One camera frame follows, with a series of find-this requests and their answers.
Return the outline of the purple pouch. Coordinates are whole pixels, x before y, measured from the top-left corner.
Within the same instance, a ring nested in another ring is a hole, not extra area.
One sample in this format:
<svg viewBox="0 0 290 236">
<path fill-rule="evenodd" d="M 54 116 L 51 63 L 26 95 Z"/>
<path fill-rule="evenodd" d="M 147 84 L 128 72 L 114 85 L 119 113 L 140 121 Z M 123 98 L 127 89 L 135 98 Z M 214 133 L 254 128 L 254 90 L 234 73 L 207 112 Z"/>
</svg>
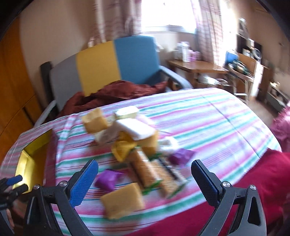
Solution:
<svg viewBox="0 0 290 236">
<path fill-rule="evenodd" d="M 97 178 L 95 186 L 106 192 L 112 192 L 115 189 L 117 180 L 122 176 L 122 172 L 106 169 Z"/>
<path fill-rule="evenodd" d="M 184 166 L 195 156 L 195 154 L 196 152 L 193 150 L 180 148 L 169 156 L 169 162 L 173 165 Z"/>
</svg>

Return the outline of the yellow sponge block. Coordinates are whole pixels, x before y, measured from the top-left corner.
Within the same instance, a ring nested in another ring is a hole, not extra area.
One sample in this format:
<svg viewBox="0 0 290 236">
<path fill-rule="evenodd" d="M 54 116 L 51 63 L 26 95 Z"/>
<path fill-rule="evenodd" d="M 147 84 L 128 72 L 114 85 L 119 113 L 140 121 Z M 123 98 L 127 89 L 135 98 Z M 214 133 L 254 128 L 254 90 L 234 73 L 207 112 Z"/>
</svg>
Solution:
<svg viewBox="0 0 290 236">
<path fill-rule="evenodd" d="M 142 192 L 134 182 L 100 198 L 108 219 L 119 219 L 145 208 Z"/>
</svg>

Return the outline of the cereal bar clear wrapper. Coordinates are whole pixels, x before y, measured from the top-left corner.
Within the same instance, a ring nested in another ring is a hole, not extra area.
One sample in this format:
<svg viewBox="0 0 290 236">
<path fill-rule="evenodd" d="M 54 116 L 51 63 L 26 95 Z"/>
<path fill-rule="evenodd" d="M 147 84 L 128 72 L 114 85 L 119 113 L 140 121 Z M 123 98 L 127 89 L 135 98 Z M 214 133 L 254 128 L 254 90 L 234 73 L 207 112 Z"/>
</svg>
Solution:
<svg viewBox="0 0 290 236">
<path fill-rule="evenodd" d="M 135 174 L 143 195 L 149 194 L 162 182 L 141 147 L 131 150 L 128 156 L 128 165 Z"/>
</svg>

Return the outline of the white cardboard box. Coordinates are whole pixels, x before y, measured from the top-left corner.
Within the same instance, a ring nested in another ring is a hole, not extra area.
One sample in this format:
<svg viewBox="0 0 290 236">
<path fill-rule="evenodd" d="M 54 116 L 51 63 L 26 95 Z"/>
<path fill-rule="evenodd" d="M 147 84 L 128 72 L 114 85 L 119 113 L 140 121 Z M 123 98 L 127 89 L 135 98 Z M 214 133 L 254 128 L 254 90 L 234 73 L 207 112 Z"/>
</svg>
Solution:
<svg viewBox="0 0 290 236">
<path fill-rule="evenodd" d="M 118 119 L 114 122 L 118 131 L 128 133 L 134 141 L 143 140 L 155 134 L 156 129 L 137 119 Z"/>
</svg>

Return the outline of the gold square tray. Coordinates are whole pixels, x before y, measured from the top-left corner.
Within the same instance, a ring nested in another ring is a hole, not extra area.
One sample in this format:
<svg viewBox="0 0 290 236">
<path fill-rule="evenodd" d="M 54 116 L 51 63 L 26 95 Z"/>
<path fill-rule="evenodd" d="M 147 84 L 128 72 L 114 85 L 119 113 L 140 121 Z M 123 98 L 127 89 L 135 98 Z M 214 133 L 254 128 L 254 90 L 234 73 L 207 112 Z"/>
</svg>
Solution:
<svg viewBox="0 0 290 236">
<path fill-rule="evenodd" d="M 50 129 L 22 149 L 15 173 L 22 176 L 22 181 L 14 184 L 13 189 L 26 184 L 31 191 L 36 184 L 55 184 L 57 142 L 57 135 Z"/>
</svg>

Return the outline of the red blanket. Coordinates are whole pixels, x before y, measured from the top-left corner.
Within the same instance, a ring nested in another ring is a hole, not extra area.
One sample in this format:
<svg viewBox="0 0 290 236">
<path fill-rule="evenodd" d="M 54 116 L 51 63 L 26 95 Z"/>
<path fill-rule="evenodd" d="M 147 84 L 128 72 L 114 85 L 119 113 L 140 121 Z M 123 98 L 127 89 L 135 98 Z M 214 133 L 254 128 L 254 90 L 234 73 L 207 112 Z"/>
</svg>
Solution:
<svg viewBox="0 0 290 236">
<path fill-rule="evenodd" d="M 191 166 L 206 202 L 134 235 L 266 235 L 283 216 L 289 194 L 289 153 L 268 149 L 235 185 L 220 181 L 200 160 Z"/>
</svg>

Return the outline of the wooden wardrobe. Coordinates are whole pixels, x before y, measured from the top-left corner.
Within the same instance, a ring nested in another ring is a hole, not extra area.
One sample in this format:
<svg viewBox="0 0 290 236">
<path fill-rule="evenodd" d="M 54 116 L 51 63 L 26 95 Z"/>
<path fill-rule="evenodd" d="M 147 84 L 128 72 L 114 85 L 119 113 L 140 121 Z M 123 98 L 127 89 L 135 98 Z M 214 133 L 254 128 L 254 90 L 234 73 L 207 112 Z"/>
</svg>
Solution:
<svg viewBox="0 0 290 236">
<path fill-rule="evenodd" d="M 42 109 L 28 76 L 17 17 L 1 39 L 1 161 Z"/>
</svg>

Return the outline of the striped pink green bedsheet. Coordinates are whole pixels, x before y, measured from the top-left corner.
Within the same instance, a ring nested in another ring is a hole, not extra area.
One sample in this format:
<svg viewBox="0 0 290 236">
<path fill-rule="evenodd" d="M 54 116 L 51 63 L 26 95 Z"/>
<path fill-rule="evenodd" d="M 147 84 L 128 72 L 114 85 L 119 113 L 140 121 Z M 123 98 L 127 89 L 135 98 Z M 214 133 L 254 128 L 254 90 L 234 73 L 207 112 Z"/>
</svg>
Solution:
<svg viewBox="0 0 290 236">
<path fill-rule="evenodd" d="M 123 107 L 136 106 L 151 118 L 159 139 L 171 136 L 220 179 L 238 182 L 259 161 L 267 149 L 280 150 L 280 145 L 263 121 L 243 102 L 217 88 L 185 89 L 155 94 L 103 106 L 105 117 Z M 12 177 L 22 149 L 37 136 L 53 129 L 58 135 L 55 164 L 56 182 L 68 180 L 87 161 L 95 159 L 99 171 L 117 169 L 124 172 L 117 184 L 122 188 L 131 182 L 129 170 L 116 161 L 111 144 L 99 145 L 82 124 L 83 113 L 67 115 L 21 134 L 1 164 L 1 177 Z M 187 185 L 167 199 L 161 190 L 153 189 L 144 196 L 144 210 L 118 219 L 104 217 L 100 198 L 103 191 L 91 186 L 83 202 L 76 207 L 93 235 L 127 235 L 144 229 L 170 216 L 196 209 L 205 202 L 187 164 L 181 169 Z"/>
</svg>

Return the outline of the dark red jacket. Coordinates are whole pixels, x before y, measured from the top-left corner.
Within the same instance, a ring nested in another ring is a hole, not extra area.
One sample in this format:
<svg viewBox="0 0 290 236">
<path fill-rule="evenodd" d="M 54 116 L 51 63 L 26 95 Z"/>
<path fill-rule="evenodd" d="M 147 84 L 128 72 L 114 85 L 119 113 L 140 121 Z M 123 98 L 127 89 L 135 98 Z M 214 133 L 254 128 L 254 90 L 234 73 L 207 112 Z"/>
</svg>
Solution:
<svg viewBox="0 0 290 236">
<path fill-rule="evenodd" d="M 85 96 L 83 92 L 74 94 L 59 112 L 59 117 L 71 115 L 94 108 L 110 105 L 120 101 L 131 100 L 143 96 L 163 93 L 168 82 L 159 82 L 156 85 L 138 85 L 129 81 L 119 80 L 112 82 L 95 93 Z"/>
</svg>

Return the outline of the wooden desk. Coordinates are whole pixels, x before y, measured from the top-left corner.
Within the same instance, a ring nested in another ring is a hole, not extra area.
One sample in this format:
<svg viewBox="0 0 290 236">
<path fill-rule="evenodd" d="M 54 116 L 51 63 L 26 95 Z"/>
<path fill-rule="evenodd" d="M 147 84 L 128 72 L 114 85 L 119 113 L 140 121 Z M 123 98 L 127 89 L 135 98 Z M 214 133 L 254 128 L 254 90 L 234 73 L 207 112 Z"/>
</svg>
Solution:
<svg viewBox="0 0 290 236">
<path fill-rule="evenodd" d="M 205 84 L 198 82 L 199 75 L 217 75 L 224 78 L 228 74 L 228 70 L 218 66 L 214 63 L 205 62 L 201 60 L 196 60 L 193 62 L 182 62 L 180 60 L 167 60 L 167 65 L 169 68 L 176 72 L 177 69 L 180 69 L 185 72 L 185 78 L 194 88 L 207 88 Z"/>
</svg>

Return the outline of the striped window curtain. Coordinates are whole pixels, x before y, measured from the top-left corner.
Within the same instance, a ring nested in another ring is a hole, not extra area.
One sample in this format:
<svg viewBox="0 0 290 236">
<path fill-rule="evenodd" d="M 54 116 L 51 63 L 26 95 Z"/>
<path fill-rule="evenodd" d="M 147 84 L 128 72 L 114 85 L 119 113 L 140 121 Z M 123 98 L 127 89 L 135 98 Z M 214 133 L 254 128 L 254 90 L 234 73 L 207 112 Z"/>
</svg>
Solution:
<svg viewBox="0 0 290 236">
<path fill-rule="evenodd" d="M 223 7 L 226 1 L 94 1 L 94 25 L 88 47 L 165 27 L 196 35 L 202 59 L 225 61 Z"/>
</svg>

